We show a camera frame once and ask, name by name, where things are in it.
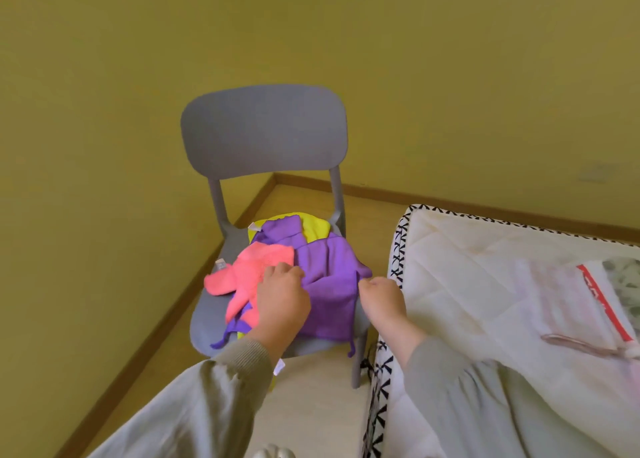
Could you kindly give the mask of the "pink slim object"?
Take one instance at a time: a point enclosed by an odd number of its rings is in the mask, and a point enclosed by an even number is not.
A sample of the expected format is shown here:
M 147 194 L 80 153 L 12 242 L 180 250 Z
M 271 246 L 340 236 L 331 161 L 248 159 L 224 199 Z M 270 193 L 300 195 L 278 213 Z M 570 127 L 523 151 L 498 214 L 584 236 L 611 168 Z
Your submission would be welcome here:
M 576 340 L 574 338 L 569 338 L 567 336 L 562 336 L 558 334 L 543 334 L 540 337 L 540 339 L 550 345 L 576 350 L 583 354 L 588 354 L 591 356 L 603 357 L 603 358 L 619 357 L 624 359 L 640 360 L 640 347 L 638 346 L 625 348 L 625 349 L 621 349 L 621 348 L 608 349 L 604 347 L 597 347 L 596 345 L 592 345 L 584 341 Z

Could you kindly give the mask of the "white rounded object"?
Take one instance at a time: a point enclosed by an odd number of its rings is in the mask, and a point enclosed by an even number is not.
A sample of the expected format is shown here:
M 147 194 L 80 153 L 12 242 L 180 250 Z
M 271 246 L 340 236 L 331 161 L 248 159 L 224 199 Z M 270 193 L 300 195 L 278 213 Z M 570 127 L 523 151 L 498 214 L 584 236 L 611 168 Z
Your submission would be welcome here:
M 287 447 L 270 443 L 258 449 L 251 458 L 296 458 L 296 455 Z

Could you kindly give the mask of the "grey plastic chair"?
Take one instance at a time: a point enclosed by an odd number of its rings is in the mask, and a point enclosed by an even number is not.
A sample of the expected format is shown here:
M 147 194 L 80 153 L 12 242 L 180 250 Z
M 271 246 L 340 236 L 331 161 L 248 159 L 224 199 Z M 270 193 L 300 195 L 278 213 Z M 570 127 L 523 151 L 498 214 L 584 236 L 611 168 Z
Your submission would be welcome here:
M 334 210 L 325 221 L 333 232 L 346 238 L 339 164 L 348 150 L 348 123 L 342 101 L 331 90 L 301 84 L 271 84 L 207 93 L 187 105 L 180 127 L 190 164 L 209 182 L 223 236 L 219 260 L 211 274 L 224 262 L 235 261 L 249 244 L 250 226 L 238 228 L 228 219 L 221 180 L 276 171 L 328 170 Z M 230 293 L 213 297 L 203 289 L 196 303 L 190 338 L 193 347 L 204 356 L 214 357 L 236 340 L 231 335 L 222 349 L 210 348 L 224 330 L 223 319 L 230 298 Z M 369 321 L 358 297 L 353 325 L 354 389 L 360 386 L 368 329 Z M 298 335 L 284 358 L 328 350 L 340 343 L 346 342 Z

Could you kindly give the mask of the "grey patterned pillow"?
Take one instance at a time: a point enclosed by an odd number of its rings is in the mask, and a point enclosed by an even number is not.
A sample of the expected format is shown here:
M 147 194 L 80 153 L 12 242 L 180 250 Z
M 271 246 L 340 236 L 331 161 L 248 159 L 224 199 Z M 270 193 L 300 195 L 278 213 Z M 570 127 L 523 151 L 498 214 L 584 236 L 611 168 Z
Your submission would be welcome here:
M 640 260 L 616 257 L 602 265 L 622 309 L 637 334 L 640 334 Z

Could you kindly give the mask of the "white mattress with patterned edge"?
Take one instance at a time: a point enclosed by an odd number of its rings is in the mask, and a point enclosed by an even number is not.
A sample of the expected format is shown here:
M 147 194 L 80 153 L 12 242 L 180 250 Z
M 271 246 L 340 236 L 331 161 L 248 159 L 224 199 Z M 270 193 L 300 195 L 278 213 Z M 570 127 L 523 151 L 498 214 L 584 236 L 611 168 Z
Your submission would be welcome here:
M 518 260 L 577 265 L 640 260 L 640 245 L 411 205 L 390 250 L 388 278 L 408 320 L 473 361 L 519 373 L 565 421 L 616 458 L 640 458 L 640 360 L 596 357 L 540 339 L 516 295 Z M 362 458 L 446 458 L 378 341 Z

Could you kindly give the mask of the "person's right hand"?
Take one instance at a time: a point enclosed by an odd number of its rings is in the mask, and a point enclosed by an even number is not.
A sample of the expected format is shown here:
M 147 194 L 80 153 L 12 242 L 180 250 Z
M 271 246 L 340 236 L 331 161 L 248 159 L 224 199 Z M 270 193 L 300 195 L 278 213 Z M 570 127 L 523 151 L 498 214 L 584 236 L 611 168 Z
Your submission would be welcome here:
M 408 317 L 404 296 L 401 295 L 360 295 L 360 302 L 370 323 L 388 344 L 399 341 Z

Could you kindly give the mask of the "person's left hand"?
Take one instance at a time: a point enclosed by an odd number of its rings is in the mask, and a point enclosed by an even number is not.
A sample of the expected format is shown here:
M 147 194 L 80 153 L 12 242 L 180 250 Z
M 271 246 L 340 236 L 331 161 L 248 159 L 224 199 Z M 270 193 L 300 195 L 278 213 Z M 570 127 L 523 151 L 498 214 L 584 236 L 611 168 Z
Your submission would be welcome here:
M 259 322 L 245 336 L 259 342 L 273 359 L 279 359 L 305 324 L 310 296 L 301 286 L 258 285 Z

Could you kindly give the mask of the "person's right forearm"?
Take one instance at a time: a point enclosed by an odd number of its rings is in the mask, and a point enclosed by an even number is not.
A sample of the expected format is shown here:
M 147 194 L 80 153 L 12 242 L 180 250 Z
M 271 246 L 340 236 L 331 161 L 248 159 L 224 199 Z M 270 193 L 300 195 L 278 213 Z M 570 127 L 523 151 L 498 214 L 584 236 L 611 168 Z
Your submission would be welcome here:
M 406 318 L 381 334 L 446 458 L 616 458 L 560 417 L 515 370 L 492 359 L 473 361 Z

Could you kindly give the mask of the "purple cloth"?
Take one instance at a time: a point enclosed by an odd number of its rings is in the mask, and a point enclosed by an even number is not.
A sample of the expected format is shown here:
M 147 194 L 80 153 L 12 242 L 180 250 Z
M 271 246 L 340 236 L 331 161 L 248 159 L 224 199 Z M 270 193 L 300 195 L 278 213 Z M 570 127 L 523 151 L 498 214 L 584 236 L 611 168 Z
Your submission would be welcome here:
M 372 276 L 371 269 L 361 263 L 348 241 L 331 229 L 328 238 L 319 239 L 295 252 L 294 266 L 304 273 L 301 285 L 310 296 L 311 310 L 300 336 L 335 342 L 349 342 L 348 357 L 355 352 L 356 301 L 358 283 Z M 228 343 L 227 324 L 211 349 L 222 349 Z

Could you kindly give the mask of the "clear plastic bag red strip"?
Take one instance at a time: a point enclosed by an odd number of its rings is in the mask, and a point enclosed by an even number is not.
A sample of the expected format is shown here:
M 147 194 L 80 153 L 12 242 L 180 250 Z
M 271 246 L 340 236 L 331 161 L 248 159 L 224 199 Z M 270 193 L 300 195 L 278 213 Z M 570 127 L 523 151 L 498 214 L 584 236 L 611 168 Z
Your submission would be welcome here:
M 558 334 L 608 349 L 640 347 L 640 334 L 625 315 L 602 262 L 515 262 L 516 295 L 540 337 Z

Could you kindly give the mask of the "pink cloth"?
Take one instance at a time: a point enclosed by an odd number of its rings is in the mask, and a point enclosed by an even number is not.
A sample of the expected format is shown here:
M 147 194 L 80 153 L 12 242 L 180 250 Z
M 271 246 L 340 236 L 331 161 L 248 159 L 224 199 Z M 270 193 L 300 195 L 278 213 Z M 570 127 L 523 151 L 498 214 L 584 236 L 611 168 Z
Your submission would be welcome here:
M 279 263 L 294 265 L 294 248 L 288 245 L 254 242 L 246 247 L 234 263 L 226 263 L 222 269 L 205 276 L 204 288 L 214 297 L 233 293 L 227 304 L 225 322 L 236 317 L 254 327 L 259 322 L 257 289 L 263 281 L 267 267 Z

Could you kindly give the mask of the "person's left forearm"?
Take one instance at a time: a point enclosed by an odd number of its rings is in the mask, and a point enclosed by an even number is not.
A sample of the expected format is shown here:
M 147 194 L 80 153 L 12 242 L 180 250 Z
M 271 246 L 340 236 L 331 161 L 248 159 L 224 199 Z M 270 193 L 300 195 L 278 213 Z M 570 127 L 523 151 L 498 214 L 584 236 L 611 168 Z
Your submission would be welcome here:
M 272 357 L 291 342 L 283 326 L 261 324 L 178 375 L 87 458 L 244 458 Z

